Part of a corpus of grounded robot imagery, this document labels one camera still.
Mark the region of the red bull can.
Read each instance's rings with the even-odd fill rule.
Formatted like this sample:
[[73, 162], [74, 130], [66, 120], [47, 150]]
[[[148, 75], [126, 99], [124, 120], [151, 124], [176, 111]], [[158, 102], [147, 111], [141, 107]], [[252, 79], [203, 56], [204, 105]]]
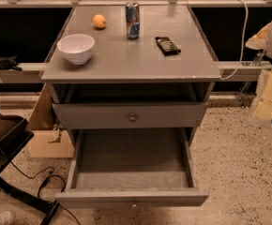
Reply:
[[127, 38], [136, 39], [140, 33], [140, 10], [137, 2], [127, 2], [125, 4]]

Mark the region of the closed grey upper drawer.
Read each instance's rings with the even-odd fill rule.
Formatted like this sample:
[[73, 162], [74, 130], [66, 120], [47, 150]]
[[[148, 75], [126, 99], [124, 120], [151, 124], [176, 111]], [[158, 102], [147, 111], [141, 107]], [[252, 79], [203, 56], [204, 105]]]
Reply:
[[64, 128], [195, 128], [207, 108], [205, 102], [53, 104]]

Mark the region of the grey drawer cabinet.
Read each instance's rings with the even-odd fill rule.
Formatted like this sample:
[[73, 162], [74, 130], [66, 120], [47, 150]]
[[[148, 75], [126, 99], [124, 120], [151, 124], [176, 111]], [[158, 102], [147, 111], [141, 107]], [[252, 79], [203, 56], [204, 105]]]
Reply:
[[82, 66], [53, 54], [42, 79], [75, 145], [67, 208], [200, 206], [189, 146], [220, 75], [185, 6], [141, 6], [140, 36], [126, 36], [125, 9], [76, 7], [69, 34], [95, 41]]

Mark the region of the open grey middle drawer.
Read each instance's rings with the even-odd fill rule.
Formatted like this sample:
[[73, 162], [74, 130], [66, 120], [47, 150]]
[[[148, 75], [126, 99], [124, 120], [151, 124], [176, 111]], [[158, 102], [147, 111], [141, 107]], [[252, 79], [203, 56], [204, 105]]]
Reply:
[[56, 199], [66, 208], [200, 206], [183, 128], [79, 132], [68, 183]]

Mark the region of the black snack bar packet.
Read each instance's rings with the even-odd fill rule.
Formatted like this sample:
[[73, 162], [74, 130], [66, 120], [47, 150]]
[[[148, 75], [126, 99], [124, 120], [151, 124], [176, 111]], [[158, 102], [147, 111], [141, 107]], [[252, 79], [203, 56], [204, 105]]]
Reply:
[[181, 50], [177, 48], [168, 37], [155, 37], [155, 41], [165, 56], [181, 53]]

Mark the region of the white bowl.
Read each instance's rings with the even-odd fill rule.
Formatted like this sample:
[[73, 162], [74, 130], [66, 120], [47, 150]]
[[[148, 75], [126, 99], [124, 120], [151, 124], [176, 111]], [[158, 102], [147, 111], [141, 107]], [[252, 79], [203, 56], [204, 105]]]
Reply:
[[86, 34], [73, 34], [62, 37], [57, 42], [57, 50], [74, 65], [86, 63], [93, 54], [95, 40]]

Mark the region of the orange fruit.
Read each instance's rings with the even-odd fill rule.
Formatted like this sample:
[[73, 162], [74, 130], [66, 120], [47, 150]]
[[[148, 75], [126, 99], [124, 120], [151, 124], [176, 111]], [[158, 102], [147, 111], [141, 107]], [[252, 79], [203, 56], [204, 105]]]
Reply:
[[104, 29], [106, 27], [106, 19], [103, 15], [101, 14], [96, 14], [93, 17], [93, 25], [97, 28], [97, 29]]

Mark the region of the cardboard box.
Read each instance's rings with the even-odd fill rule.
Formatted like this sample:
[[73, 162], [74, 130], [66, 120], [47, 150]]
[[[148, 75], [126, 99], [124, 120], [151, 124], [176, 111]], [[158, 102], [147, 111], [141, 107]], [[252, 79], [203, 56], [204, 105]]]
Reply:
[[28, 144], [31, 158], [71, 158], [74, 147], [53, 112], [50, 89], [45, 84], [29, 118], [34, 137]]

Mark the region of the black chair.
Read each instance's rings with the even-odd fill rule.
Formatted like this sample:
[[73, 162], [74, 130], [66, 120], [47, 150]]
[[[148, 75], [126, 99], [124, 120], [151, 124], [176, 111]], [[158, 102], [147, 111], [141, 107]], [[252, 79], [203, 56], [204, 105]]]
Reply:
[[[21, 116], [0, 113], [0, 173], [34, 136], [33, 132], [27, 129], [27, 125], [27, 120]], [[44, 213], [45, 218], [40, 225], [49, 225], [60, 206], [58, 201], [46, 202], [10, 185], [2, 177], [0, 188], [9, 196]]]

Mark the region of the black bag on ledge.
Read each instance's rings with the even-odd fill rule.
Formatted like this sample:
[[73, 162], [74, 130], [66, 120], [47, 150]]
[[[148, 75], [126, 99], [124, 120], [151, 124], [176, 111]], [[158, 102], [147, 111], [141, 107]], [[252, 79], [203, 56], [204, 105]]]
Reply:
[[18, 63], [16, 62], [16, 56], [12, 56], [12, 57], [0, 56], [0, 69], [3, 69], [3, 70], [8, 70], [8, 69], [21, 70]]

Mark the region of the white shoe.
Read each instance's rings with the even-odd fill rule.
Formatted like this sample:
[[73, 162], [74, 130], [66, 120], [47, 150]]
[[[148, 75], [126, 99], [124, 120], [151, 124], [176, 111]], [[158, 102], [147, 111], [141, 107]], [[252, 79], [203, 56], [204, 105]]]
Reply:
[[0, 225], [13, 225], [16, 214], [13, 211], [5, 211], [0, 213]]

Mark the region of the metal railing frame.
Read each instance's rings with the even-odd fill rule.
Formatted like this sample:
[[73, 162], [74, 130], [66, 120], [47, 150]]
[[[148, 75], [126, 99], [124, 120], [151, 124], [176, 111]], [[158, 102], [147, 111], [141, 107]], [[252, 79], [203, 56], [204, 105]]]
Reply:
[[[127, 38], [125, 4], [137, 2], [140, 33]], [[0, 0], [0, 56], [17, 55], [24, 63], [40, 57], [45, 37], [40, 29], [51, 22], [36, 9], [69, 9], [71, 14], [51, 35], [60, 38], [82, 33], [95, 41], [94, 54], [74, 65], [51, 51], [42, 63], [46, 83], [213, 82], [220, 79], [221, 63], [207, 45], [192, 11], [195, 8], [269, 8], [264, 0]], [[106, 27], [97, 29], [101, 14]], [[181, 50], [165, 56], [155, 37], [168, 37]]]

